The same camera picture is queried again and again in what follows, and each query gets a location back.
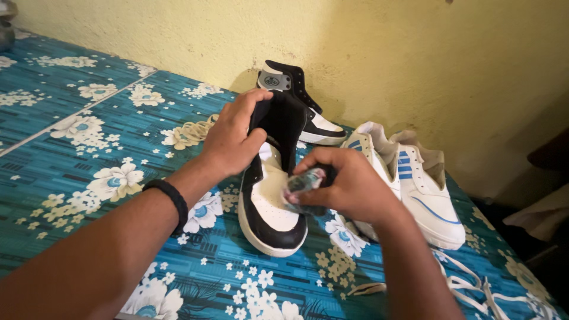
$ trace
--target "black and white sneaker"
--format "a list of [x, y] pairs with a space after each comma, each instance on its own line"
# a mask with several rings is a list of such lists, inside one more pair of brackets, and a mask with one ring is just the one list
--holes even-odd
[[267, 141], [243, 174], [239, 225], [247, 240], [270, 256], [290, 256], [308, 234], [306, 218], [287, 210], [281, 197], [296, 165], [296, 143], [306, 121], [305, 107], [281, 92], [258, 102], [251, 115], [249, 132], [263, 128]]
[[299, 140], [329, 146], [346, 140], [346, 131], [321, 116], [322, 108], [306, 92], [302, 68], [265, 60], [257, 78], [257, 87], [288, 93], [303, 103], [307, 122]]

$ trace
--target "right hand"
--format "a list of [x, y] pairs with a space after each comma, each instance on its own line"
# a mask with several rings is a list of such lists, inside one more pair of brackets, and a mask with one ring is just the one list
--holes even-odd
[[327, 188], [303, 192], [300, 203], [324, 206], [354, 220], [383, 223], [402, 204], [383, 182], [362, 152], [335, 147], [317, 147], [294, 169], [298, 175], [317, 163], [332, 165], [338, 175]]

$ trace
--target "forearm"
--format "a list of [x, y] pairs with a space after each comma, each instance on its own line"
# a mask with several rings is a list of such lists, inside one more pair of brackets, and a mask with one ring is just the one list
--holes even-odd
[[384, 257], [392, 319], [464, 319], [411, 214], [387, 206], [388, 223], [375, 224]]
[[[218, 179], [197, 159], [168, 181], [191, 208]], [[2, 310], [12, 318], [113, 318], [178, 219], [171, 199], [160, 190], [138, 194], [4, 278]]]

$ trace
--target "blue floral bedsheet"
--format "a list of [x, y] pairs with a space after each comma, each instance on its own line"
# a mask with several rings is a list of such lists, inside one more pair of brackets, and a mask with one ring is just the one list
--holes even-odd
[[[0, 157], [0, 276], [127, 201], [145, 182], [167, 177], [198, 155], [213, 115], [236, 96], [173, 73], [152, 74], [149, 67], [110, 56], [104, 61], [116, 63], [109, 68], [101, 59], [92, 62], [96, 67], [77, 68], [71, 64], [87, 66], [103, 54], [75, 46], [58, 54], [69, 45], [23, 33], [27, 37], [17, 41], [13, 53], [0, 54], [0, 141], [11, 145], [56, 125]], [[5, 62], [7, 58], [17, 62]], [[40, 61], [42, 74], [53, 81], [42, 84], [33, 69]], [[30, 72], [15, 68], [20, 63], [27, 63]], [[92, 71], [83, 72], [86, 68]], [[107, 90], [111, 83], [113, 92], [97, 96], [97, 89]], [[93, 84], [107, 87], [78, 90]], [[32, 93], [36, 87], [51, 98], [37, 99], [43, 96]], [[14, 101], [6, 97], [30, 95], [35, 97], [18, 100], [33, 101], [26, 102], [29, 106], [2, 104], [2, 99]], [[34, 109], [18, 113], [27, 107]], [[64, 119], [77, 110], [82, 111]], [[51, 114], [64, 120], [57, 122]], [[26, 128], [31, 123], [33, 128]], [[298, 143], [296, 160], [311, 148]], [[190, 210], [185, 233], [164, 244], [122, 313], [161, 319], [386, 318], [385, 293], [347, 295], [357, 285], [384, 282], [377, 243], [330, 211], [309, 217], [307, 239], [294, 255], [261, 254], [239, 227], [240, 184], [240, 176], [230, 177], [200, 199]], [[435, 254], [447, 276], [472, 286], [476, 277], [487, 277], [484, 283], [491, 284], [492, 293], [525, 297], [496, 299], [510, 319], [569, 319], [555, 310], [547, 290], [448, 176], [447, 184], [467, 231], [467, 243], [458, 251]], [[459, 300], [468, 319], [499, 318], [484, 307], [482, 290], [457, 292], [479, 304], [476, 308]]]

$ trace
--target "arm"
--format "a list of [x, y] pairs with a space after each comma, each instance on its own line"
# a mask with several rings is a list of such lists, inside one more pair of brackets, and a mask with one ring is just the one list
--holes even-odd
[[[167, 178], [188, 208], [258, 153], [266, 133], [247, 137], [249, 118], [255, 103], [272, 95], [256, 89], [226, 104], [202, 153]], [[0, 309], [10, 319], [112, 319], [177, 224], [167, 195], [142, 192], [2, 279]]]
[[316, 163], [333, 165], [338, 176], [328, 188], [301, 194], [300, 202], [372, 223], [383, 251], [391, 318], [464, 319], [413, 216], [363, 154], [352, 149], [316, 148], [294, 173]]

